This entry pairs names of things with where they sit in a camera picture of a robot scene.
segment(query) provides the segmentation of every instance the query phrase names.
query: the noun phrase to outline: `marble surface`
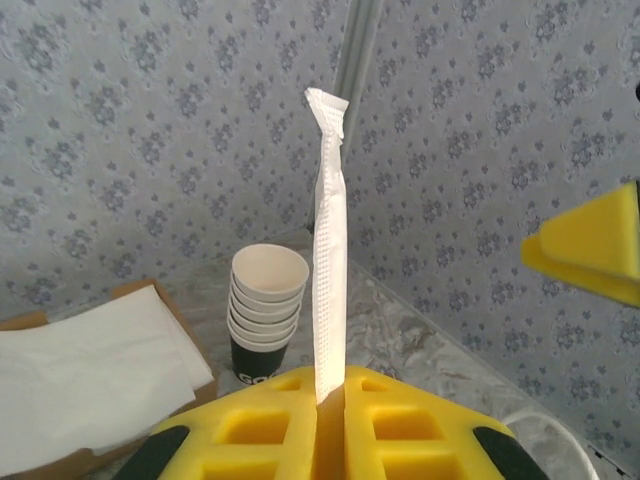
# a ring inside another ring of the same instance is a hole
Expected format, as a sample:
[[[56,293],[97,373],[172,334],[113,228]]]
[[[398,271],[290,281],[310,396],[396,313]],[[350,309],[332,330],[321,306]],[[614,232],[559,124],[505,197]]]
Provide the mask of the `marble surface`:
[[[274,243],[299,251],[311,262],[311,238],[297,232]],[[454,344],[427,319],[380,286],[358,266],[349,266],[347,362],[383,372],[405,383],[502,419],[530,408],[543,411],[525,393],[509,384],[468,351]],[[220,395],[246,386],[231,371],[226,332],[230,259],[203,265],[187,278],[167,287],[192,323],[220,369]],[[300,325],[293,336],[281,371],[313,364],[311,288],[306,289]],[[584,480],[583,468],[568,443],[539,420],[513,426],[520,443],[551,479]],[[123,459],[87,478],[111,479]],[[601,478],[620,476],[600,472]]]

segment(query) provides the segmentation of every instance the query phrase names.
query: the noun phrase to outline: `stack of paper cups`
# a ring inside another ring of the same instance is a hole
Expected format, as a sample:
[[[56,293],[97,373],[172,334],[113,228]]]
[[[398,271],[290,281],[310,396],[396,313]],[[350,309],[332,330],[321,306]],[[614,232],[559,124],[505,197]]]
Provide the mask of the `stack of paper cups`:
[[[227,326],[233,370],[242,382],[263,382],[280,368],[308,278],[305,259],[279,245],[250,245],[233,257]]]

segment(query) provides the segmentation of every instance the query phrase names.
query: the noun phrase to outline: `cardboard tray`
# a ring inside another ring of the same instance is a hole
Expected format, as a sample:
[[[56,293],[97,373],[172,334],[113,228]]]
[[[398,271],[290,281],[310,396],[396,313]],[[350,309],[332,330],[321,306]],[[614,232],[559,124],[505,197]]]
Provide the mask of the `cardboard tray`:
[[[158,292],[158,296],[169,308],[169,310],[171,310],[171,313],[173,313],[173,315],[176,317],[187,335],[189,335],[191,341],[193,341],[196,348],[200,351],[202,357],[211,367],[211,372],[213,374],[213,381],[196,390],[194,392],[196,399],[184,405],[182,408],[173,413],[173,415],[176,415],[178,413],[182,413],[186,410],[198,407],[216,399],[218,394],[218,372],[209,360],[204,346],[196,337],[193,329],[191,328],[191,325],[189,325],[189,322],[180,313],[178,307],[173,302],[166,290],[162,288],[162,286],[155,279],[140,280],[138,282],[128,283],[126,285],[117,287],[111,292],[111,297],[114,299],[120,298],[149,285],[153,285],[155,287],[156,292]],[[0,323],[0,331],[25,330],[27,328],[41,327],[43,325],[46,325],[47,323],[47,316],[44,312],[34,312]],[[27,472],[18,473],[16,475],[10,476],[9,478],[16,480],[69,480],[73,478],[79,478],[92,470],[103,467],[113,462],[123,455],[131,453],[140,445],[142,445],[144,441],[145,438],[142,438],[99,456],[94,455],[90,449],[84,448],[72,453],[71,455],[68,455],[67,457],[57,460],[56,462],[35,468],[33,470],[29,470]]]

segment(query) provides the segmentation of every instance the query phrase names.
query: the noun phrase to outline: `floral wallpaper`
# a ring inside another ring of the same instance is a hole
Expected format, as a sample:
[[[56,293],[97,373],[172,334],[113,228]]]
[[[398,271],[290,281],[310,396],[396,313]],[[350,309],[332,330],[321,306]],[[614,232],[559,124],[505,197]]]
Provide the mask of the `floral wallpaper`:
[[[350,254],[640,471],[640,310],[521,265],[546,218],[640,176],[640,7],[386,2],[346,159]]]
[[[3,0],[0,318],[304,225],[347,4]]]

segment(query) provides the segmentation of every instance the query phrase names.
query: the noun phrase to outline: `stack of napkins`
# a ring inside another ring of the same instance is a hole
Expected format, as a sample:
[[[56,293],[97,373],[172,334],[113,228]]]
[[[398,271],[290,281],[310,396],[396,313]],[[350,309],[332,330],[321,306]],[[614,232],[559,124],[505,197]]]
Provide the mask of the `stack of napkins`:
[[[212,380],[153,286],[0,332],[0,477],[138,438]]]

